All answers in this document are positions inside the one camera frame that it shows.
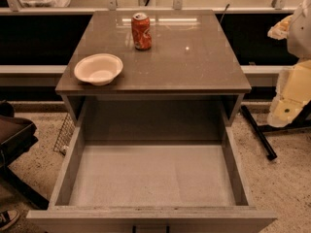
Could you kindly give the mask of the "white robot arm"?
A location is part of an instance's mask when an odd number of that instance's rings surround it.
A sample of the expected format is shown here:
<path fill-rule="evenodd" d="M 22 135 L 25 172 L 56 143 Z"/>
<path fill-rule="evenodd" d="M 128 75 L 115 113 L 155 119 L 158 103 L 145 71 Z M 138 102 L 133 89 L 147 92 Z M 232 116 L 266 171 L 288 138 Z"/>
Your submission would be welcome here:
<path fill-rule="evenodd" d="M 287 40 L 287 50 L 298 58 L 279 73 L 276 95 L 267 122 L 273 127 L 292 123 L 311 101 L 311 0 L 304 0 L 290 16 L 271 27 L 270 38 Z"/>

